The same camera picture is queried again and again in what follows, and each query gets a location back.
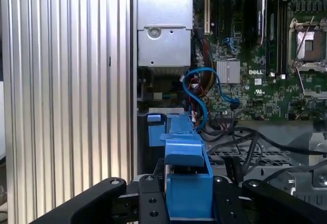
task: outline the gray metal panel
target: gray metal panel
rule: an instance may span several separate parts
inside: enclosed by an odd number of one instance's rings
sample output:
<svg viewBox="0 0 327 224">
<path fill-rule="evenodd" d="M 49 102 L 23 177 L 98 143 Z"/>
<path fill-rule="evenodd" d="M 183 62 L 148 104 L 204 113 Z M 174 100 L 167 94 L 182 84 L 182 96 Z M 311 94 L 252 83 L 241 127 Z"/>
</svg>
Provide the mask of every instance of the gray metal panel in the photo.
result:
<svg viewBox="0 0 327 224">
<path fill-rule="evenodd" d="M 191 65 L 192 28 L 193 0 L 137 0 L 138 65 L 183 73 L 175 67 Z"/>
<path fill-rule="evenodd" d="M 1 0 L 9 223 L 129 181 L 130 0 Z"/>
</svg>

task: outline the pci slot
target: pci slot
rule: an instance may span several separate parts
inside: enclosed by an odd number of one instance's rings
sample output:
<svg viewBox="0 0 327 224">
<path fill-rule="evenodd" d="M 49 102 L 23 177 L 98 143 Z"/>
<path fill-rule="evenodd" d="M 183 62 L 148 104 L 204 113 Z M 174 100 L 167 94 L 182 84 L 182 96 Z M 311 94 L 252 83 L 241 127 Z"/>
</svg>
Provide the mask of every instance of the pci slot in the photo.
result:
<svg viewBox="0 0 327 224">
<path fill-rule="evenodd" d="M 211 31 L 216 38 L 219 35 L 219 6 L 220 0 L 211 0 Z"/>
<path fill-rule="evenodd" d="M 210 34 L 210 0 L 204 0 L 204 34 Z"/>
<path fill-rule="evenodd" d="M 224 38 L 229 38 L 231 34 L 231 20 L 233 16 L 232 12 L 233 6 L 231 4 L 231 0 L 225 0 L 224 2 L 224 30 L 223 36 Z"/>
</svg>

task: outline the cable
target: cable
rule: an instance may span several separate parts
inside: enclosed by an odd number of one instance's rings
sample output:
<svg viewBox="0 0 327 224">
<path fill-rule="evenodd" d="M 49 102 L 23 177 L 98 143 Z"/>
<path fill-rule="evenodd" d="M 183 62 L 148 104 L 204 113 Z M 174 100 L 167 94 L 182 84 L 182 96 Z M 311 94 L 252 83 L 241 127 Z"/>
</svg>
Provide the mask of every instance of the cable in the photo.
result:
<svg viewBox="0 0 327 224">
<path fill-rule="evenodd" d="M 256 145 L 258 144 L 258 140 L 259 140 L 259 135 L 258 135 L 258 133 L 255 133 L 254 137 L 253 137 L 253 139 L 251 141 L 249 151 L 247 152 L 245 161 L 244 161 L 244 163 L 242 165 L 242 173 L 244 175 L 246 175 L 246 173 L 248 172 L 248 169 L 250 167 L 250 163 L 251 163 L 251 160 L 253 158 L 253 154 L 254 154 Z"/>
<path fill-rule="evenodd" d="M 306 150 L 306 149 L 294 148 L 291 146 L 280 145 L 280 144 L 274 142 L 273 140 L 269 139 L 265 135 L 261 134 L 260 132 L 254 130 L 254 129 L 251 129 L 251 128 L 235 127 L 235 128 L 231 128 L 231 130 L 229 132 L 235 132 L 235 131 L 243 131 L 243 132 L 245 131 L 245 132 L 250 132 L 250 133 L 257 133 L 261 139 L 268 142 L 270 145 L 279 148 L 280 150 L 290 151 L 292 153 L 304 154 L 304 155 L 327 155 L 327 152 Z"/>
<path fill-rule="evenodd" d="M 254 129 L 251 129 L 251 128 L 247 128 L 247 127 L 235 127 L 235 128 L 230 128 L 228 129 L 227 131 L 224 131 L 222 132 L 219 136 L 217 136 L 216 138 L 213 138 L 211 140 L 207 140 L 208 142 L 214 142 L 214 141 L 219 141 L 222 137 L 228 135 L 228 134 L 231 134 L 233 132 L 236 132 L 236 131 L 242 131 L 242 132 L 249 132 L 249 133 L 252 133 L 252 134 L 255 134 L 257 133 L 259 135 L 259 137 L 261 139 L 263 139 L 264 141 L 268 142 L 270 145 L 274 146 L 274 147 L 277 147 L 279 148 L 280 150 L 283 150 L 283 151 L 289 151 L 289 152 L 292 152 L 292 153 L 297 153 L 297 154 L 303 154 L 303 155 L 327 155 L 327 152 L 321 152 L 321 151 L 313 151 L 313 150 L 306 150 L 306 149 L 300 149 L 300 148 L 295 148 L 295 147 L 291 147 L 291 146 L 285 146 L 285 145 L 280 145 L 276 142 L 274 142 L 273 140 L 269 139 L 268 137 L 266 137 L 265 135 L 261 134 L 260 132 L 254 130 Z M 220 144 L 212 147 L 210 149 L 210 153 L 212 153 L 213 151 L 217 150 L 218 148 L 220 148 L 219 146 Z"/>
<path fill-rule="evenodd" d="M 202 111 L 203 111 L 203 120 L 202 120 L 201 124 L 196 128 L 197 131 L 202 130 L 202 128 L 205 126 L 206 121 L 207 121 L 207 119 L 208 119 L 208 110 L 207 110 L 205 104 L 203 103 L 203 101 L 202 101 L 200 98 L 198 98 L 197 96 L 195 96 L 193 93 L 191 93 L 191 92 L 188 90 L 188 88 L 187 88 L 187 86 L 186 86 L 186 79 L 187 79 L 188 76 L 190 76 L 190 75 L 192 75 L 192 74 L 195 74 L 195 73 L 198 73 L 198 72 L 202 72 L 202 71 L 211 71 L 211 72 L 213 72 L 213 73 L 216 75 L 217 80 L 218 80 L 218 85 L 219 85 L 220 94 L 221 94 L 221 96 L 223 97 L 223 99 L 224 99 L 225 101 L 227 101 L 227 102 L 229 102 L 229 103 L 239 103 L 239 102 L 240 102 L 238 99 L 232 99 L 232 98 L 228 97 L 227 95 L 225 95 L 225 94 L 222 92 L 222 88 L 221 88 L 221 84 L 220 84 L 220 80 L 219 80 L 218 74 L 217 74 L 216 71 L 213 70 L 212 68 L 209 68 L 209 67 L 202 67 L 202 68 L 197 68 L 197 69 L 194 69 L 194 70 L 188 72 L 188 73 L 185 75 L 185 77 L 184 77 L 184 79 L 183 79 L 183 82 L 182 82 L 183 89 L 184 89 L 184 91 L 185 91 L 185 92 L 186 92 L 190 97 L 192 97 L 194 100 L 196 100 L 196 101 L 198 102 L 198 104 L 200 105 L 200 107 L 201 107 L 201 109 L 202 109 Z"/>
<path fill-rule="evenodd" d="M 247 171 L 246 174 L 249 174 L 250 172 L 252 172 L 254 170 L 254 168 L 256 168 L 259 165 L 260 160 L 262 159 L 262 156 L 264 154 L 264 150 L 263 150 L 261 144 L 259 142 L 257 142 L 257 145 L 259 145 L 259 148 L 260 148 L 260 155 L 259 155 L 258 159 L 256 160 L 256 162 L 254 163 L 254 165 Z"/>
<path fill-rule="evenodd" d="M 275 179 L 276 177 L 278 177 L 279 175 L 281 175 L 282 173 L 284 173 L 286 171 L 289 173 L 310 172 L 310 171 L 316 170 L 320 167 L 323 167 L 325 165 L 327 165 L 327 160 L 321 161 L 320 163 L 312 165 L 312 166 L 301 165 L 301 166 L 293 166 L 293 167 L 289 167 L 289 168 L 284 168 L 279 171 L 276 171 L 275 173 L 271 174 L 267 178 L 263 179 L 263 182 L 270 182 L 271 180 Z"/>
<path fill-rule="evenodd" d="M 251 140 L 251 138 L 253 138 L 253 134 L 249 134 L 249 135 L 243 136 L 243 137 L 238 138 L 236 140 L 232 140 L 232 141 L 228 141 L 228 142 L 225 142 L 225 143 L 217 144 L 217 145 L 213 146 L 212 148 L 210 148 L 207 151 L 207 153 L 210 155 L 211 153 L 215 152 L 216 150 L 218 150 L 221 147 L 233 146 L 233 145 L 236 145 L 236 144 L 241 144 L 243 142 L 246 142 L 248 140 Z"/>
</svg>

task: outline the expansion slot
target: expansion slot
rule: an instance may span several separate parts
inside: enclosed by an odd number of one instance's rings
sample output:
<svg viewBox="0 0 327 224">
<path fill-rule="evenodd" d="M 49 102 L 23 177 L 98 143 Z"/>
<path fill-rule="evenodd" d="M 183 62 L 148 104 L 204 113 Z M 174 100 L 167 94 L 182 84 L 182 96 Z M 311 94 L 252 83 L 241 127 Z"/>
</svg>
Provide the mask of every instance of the expansion slot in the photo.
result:
<svg viewBox="0 0 327 224">
<path fill-rule="evenodd" d="M 288 41 L 288 21 L 287 21 L 287 5 L 286 1 L 278 0 L 278 14 L 277 14 L 277 73 L 281 79 L 286 78 L 287 67 L 287 41 Z"/>
<path fill-rule="evenodd" d="M 232 2 L 231 0 L 225 0 L 224 1 L 224 29 L 223 29 L 224 38 L 230 37 L 232 16 L 233 16 Z"/>
<path fill-rule="evenodd" d="M 211 0 L 211 31 L 218 38 L 220 0 Z"/>
<path fill-rule="evenodd" d="M 204 0 L 204 34 L 210 34 L 210 0 Z"/>
</svg>

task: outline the black cable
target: black cable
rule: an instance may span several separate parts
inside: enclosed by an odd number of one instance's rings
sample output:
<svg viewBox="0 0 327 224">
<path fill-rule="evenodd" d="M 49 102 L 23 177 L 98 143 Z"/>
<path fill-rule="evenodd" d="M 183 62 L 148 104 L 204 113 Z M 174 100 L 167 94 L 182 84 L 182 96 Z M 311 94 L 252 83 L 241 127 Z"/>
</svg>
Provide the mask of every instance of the black cable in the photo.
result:
<svg viewBox="0 0 327 224">
<path fill-rule="evenodd" d="M 312 166 L 301 165 L 301 166 L 293 166 L 293 167 L 289 167 L 289 168 L 284 168 L 279 171 L 276 171 L 275 173 L 271 174 L 267 178 L 263 179 L 263 182 L 270 182 L 271 180 L 275 179 L 276 177 L 278 177 L 279 175 L 281 175 L 282 173 L 284 173 L 286 171 L 289 173 L 310 172 L 310 171 L 316 170 L 320 167 L 323 167 L 325 165 L 327 165 L 327 160 L 321 161 L 320 163 L 312 165 Z"/>
<path fill-rule="evenodd" d="M 249 135 L 243 136 L 241 138 L 238 138 L 236 140 L 232 140 L 232 141 L 228 141 L 228 142 L 225 142 L 225 143 L 217 144 L 217 145 L 213 146 L 212 148 L 210 148 L 210 150 L 208 150 L 207 153 L 210 155 L 211 153 L 215 152 L 217 149 L 219 149 L 221 147 L 233 146 L 233 145 L 236 145 L 236 144 L 241 144 L 243 142 L 246 142 L 248 140 L 251 140 L 252 137 L 253 137 L 253 134 L 249 134 Z"/>
<path fill-rule="evenodd" d="M 259 165 L 260 160 L 262 159 L 262 156 L 264 154 L 264 150 L 263 150 L 261 144 L 259 142 L 257 142 L 257 144 L 259 145 L 259 148 L 260 148 L 260 155 L 259 155 L 258 159 L 256 160 L 256 162 L 254 163 L 254 165 L 247 171 L 247 174 L 249 174 L 251 171 L 254 170 L 254 168 L 256 168 Z"/>
<path fill-rule="evenodd" d="M 222 159 L 212 159 L 212 158 L 209 158 L 209 161 L 210 161 L 210 163 L 215 163 L 215 164 L 219 164 L 219 165 L 225 164 L 225 161 L 222 160 Z"/>
<path fill-rule="evenodd" d="M 231 137 L 233 138 L 233 141 L 236 141 L 236 138 L 235 138 L 235 135 L 234 134 L 232 134 Z M 235 146 L 236 146 L 236 149 L 239 152 L 239 154 L 242 156 L 242 152 L 241 152 L 241 150 L 240 150 L 240 148 L 239 148 L 239 146 L 238 146 L 237 143 L 235 144 Z"/>
<path fill-rule="evenodd" d="M 257 133 L 261 139 L 268 142 L 270 145 L 279 148 L 280 150 L 290 151 L 292 153 L 304 154 L 304 155 L 327 155 L 327 152 L 306 150 L 306 149 L 294 148 L 294 147 L 291 147 L 291 146 L 280 145 L 280 144 L 274 142 L 273 140 L 269 139 L 265 135 L 261 134 L 260 132 L 254 130 L 254 129 L 251 129 L 251 128 L 235 127 L 235 128 L 232 128 L 231 131 L 233 131 L 233 132 L 235 132 L 235 131 L 245 131 L 245 132 L 250 132 L 250 133 Z"/>
<path fill-rule="evenodd" d="M 246 175 L 246 173 L 248 172 L 248 169 L 250 167 L 250 163 L 251 163 L 251 160 L 253 158 L 253 154 L 254 154 L 256 145 L 258 144 L 258 140 L 259 140 L 259 135 L 258 135 L 258 133 L 255 133 L 254 137 L 253 137 L 253 139 L 251 141 L 249 151 L 246 154 L 245 161 L 244 161 L 244 163 L 242 165 L 242 173 L 244 175 Z"/>
</svg>

